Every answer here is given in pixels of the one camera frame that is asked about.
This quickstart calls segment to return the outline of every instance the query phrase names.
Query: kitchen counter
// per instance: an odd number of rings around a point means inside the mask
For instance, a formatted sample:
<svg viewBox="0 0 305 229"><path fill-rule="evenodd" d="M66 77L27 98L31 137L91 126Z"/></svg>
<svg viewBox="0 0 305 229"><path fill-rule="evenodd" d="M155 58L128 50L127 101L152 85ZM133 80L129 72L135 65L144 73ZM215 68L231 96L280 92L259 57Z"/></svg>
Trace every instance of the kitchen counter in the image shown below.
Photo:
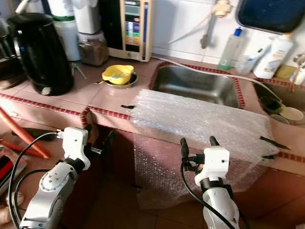
<svg viewBox="0 0 305 229"><path fill-rule="evenodd" d="M183 64L195 65L216 69L216 65L171 58ZM162 61L151 59L148 63L131 60L110 58L101 67L92 67L81 64L78 66L87 76L83 79L79 72L75 72L75 85L64 95L47 97L36 93L29 81L0 92L0 104L16 118L33 121L36 123L64 128L66 126L82 127L87 123L124 131L139 133L137 128L129 121L129 109L121 105L134 105L134 99L143 88L148 89L154 70ZM115 89L104 84L95 84L101 79L101 73L110 65L133 65L138 73L138 82L130 89ZM267 115L261 108L254 87L250 81L238 80L244 98L244 110ZM282 150L279 157L270 164L270 167L305 176L305 128L286 125L270 118L275 141L291 148L290 151ZM178 143L177 139L149 135L149 137Z"/></svg>

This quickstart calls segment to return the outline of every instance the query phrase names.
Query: yellow bowl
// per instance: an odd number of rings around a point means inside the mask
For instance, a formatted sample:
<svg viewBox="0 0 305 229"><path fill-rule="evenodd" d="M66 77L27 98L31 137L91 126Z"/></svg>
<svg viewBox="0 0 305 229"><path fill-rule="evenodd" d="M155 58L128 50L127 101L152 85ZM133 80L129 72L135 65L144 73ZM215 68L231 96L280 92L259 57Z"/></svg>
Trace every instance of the yellow bowl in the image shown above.
<svg viewBox="0 0 305 229"><path fill-rule="evenodd" d="M133 70L131 65L112 65L102 73L102 79L115 85L124 85L129 82Z"/></svg>

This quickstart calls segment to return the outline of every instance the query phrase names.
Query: glass jar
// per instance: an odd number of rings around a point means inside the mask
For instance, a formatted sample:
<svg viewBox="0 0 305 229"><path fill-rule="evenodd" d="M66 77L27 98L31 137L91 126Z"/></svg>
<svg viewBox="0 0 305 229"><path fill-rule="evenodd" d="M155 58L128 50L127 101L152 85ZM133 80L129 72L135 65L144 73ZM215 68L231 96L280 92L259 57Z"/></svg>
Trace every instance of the glass jar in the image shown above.
<svg viewBox="0 0 305 229"><path fill-rule="evenodd" d="M107 42L103 31L95 34L78 33L78 48L81 62L93 66L101 66L108 59Z"/></svg>

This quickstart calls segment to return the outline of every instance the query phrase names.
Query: kitchen sink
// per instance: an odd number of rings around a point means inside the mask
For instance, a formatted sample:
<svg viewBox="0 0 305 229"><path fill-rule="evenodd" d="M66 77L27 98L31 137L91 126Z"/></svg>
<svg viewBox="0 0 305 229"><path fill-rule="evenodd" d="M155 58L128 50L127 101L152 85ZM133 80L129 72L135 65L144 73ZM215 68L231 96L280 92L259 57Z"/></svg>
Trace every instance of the kitchen sink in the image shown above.
<svg viewBox="0 0 305 229"><path fill-rule="evenodd" d="M295 88L294 92L289 92L288 86L283 86L279 84L266 83L268 88L271 89L281 100L285 106L296 108L300 111L305 112L305 90L300 88ZM269 91L267 91L262 86L254 83L254 88L256 90L257 96L259 98L263 96L270 96L275 98Z"/></svg>
<svg viewBox="0 0 305 229"><path fill-rule="evenodd" d="M239 108L235 85L229 77L197 73L180 66L164 66L152 90Z"/></svg>

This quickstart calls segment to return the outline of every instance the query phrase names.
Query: blue cap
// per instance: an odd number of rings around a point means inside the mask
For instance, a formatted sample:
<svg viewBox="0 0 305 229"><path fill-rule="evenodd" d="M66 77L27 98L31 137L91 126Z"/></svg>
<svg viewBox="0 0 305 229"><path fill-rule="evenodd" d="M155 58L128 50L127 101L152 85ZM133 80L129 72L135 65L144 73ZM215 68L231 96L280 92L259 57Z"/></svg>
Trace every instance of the blue cap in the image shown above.
<svg viewBox="0 0 305 229"><path fill-rule="evenodd" d="M234 36L239 37L240 34L242 34L242 29L239 27L238 29L235 30Z"/></svg>

